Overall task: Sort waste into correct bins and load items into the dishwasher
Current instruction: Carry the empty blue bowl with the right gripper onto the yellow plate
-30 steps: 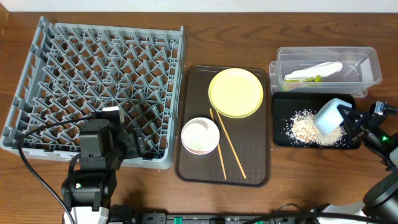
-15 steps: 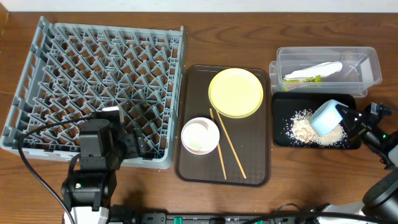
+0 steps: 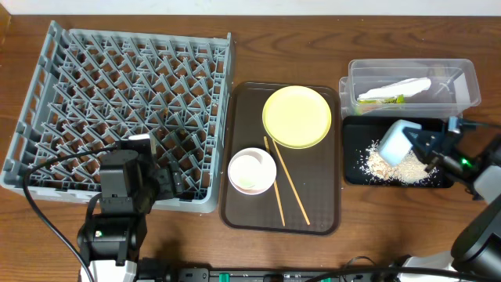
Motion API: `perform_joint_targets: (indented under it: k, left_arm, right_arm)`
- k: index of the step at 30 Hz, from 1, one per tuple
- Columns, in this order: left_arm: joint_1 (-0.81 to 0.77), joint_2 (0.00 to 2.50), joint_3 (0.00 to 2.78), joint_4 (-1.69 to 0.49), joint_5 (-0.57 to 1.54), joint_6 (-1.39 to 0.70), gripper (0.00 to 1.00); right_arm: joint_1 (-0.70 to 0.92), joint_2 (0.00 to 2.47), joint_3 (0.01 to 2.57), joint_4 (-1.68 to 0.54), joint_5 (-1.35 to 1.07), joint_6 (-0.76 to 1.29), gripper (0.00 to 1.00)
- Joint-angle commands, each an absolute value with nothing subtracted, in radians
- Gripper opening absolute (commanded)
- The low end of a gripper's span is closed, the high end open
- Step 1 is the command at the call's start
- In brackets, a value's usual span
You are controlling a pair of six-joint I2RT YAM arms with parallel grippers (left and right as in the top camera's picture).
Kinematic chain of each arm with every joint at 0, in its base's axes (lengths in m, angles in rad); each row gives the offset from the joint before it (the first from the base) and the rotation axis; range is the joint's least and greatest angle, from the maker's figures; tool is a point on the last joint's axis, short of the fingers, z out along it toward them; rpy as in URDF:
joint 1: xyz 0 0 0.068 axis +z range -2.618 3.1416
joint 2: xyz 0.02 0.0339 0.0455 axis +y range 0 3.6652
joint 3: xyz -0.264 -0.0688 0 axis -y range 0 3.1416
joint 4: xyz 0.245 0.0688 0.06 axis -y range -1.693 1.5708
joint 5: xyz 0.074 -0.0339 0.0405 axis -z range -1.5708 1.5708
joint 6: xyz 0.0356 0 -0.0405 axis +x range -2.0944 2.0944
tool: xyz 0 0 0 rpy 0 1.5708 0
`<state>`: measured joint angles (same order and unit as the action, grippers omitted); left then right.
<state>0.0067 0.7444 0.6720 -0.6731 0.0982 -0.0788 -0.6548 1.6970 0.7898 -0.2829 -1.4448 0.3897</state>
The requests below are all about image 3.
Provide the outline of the light blue bowl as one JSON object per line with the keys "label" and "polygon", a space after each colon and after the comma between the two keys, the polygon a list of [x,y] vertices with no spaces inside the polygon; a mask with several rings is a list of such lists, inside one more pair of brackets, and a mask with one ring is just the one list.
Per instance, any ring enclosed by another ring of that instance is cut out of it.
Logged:
{"label": "light blue bowl", "polygon": [[387,130],[377,147],[380,157],[391,167],[400,164],[412,149],[413,145],[403,133],[404,128],[422,129],[422,125],[411,121],[397,120]]}

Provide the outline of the green orange snack wrapper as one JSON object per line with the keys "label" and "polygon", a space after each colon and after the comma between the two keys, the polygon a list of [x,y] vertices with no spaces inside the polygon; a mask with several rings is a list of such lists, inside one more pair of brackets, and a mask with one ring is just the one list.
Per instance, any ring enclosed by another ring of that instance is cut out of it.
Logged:
{"label": "green orange snack wrapper", "polygon": [[376,98],[376,99],[360,99],[361,104],[403,104],[405,103],[405,97],[403,95],[394,96],[391,98]]}

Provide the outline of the pink white bowl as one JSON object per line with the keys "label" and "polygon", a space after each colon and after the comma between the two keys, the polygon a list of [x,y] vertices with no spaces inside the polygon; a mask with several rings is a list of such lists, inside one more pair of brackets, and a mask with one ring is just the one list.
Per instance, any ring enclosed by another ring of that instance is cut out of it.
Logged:
{"label": "pink white bowl", "polygon": [[232,156],[227,172],[231,185],[237,191],[254,196],[273,186],[277,167],[267,151],[249,147]]}

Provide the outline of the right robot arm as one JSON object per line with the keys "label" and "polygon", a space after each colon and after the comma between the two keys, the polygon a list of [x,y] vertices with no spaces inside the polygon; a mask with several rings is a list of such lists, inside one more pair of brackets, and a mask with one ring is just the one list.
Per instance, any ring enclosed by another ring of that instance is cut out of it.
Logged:
{"label": "right robot arm", "polygon": [[406,127],[401,130],[427,168],[442,168],[466,185],[486,208],[460,233],[451,251],[427,257],[405,256],[389,266],[355,266],[348,262],[330,272],[236,271],[176,269],[167,281],[498,281],[500,279],[500,137],[468,158],[457,150],[466,130],[476,122],[460,122],[440,132]]}

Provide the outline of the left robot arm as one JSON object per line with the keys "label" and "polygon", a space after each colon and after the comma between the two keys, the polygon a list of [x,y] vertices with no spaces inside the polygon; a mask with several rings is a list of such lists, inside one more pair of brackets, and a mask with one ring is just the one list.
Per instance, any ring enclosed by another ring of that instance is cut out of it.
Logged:
{"label": "left robot arm", "polygon": [[157,201],[182,191],[178,166],[161,168],[149,134],[115,143],[100,165],[101,192],[88,203],[77,235],[83,260],[80,281],[173,281],[176,273],[162,261],[140,258],[147,234],[146,216]]}

